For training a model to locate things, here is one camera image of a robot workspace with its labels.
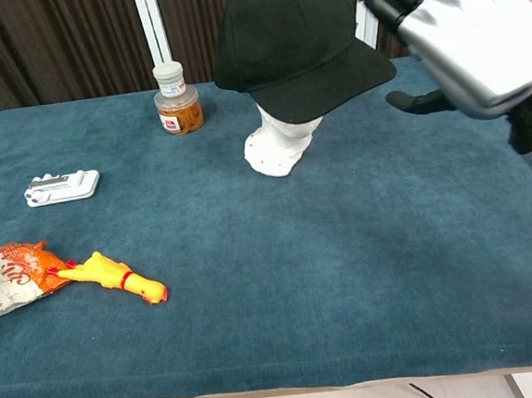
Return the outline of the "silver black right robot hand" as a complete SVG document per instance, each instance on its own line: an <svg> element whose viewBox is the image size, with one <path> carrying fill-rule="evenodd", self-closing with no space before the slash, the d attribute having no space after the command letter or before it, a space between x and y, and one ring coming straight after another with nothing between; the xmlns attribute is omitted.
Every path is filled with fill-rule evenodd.
<svg viewBox="0 0 532 398"><path fill-rule="evenodd" d="M496 119L532 100L532 0L360 0L447 101Z"/></svg>

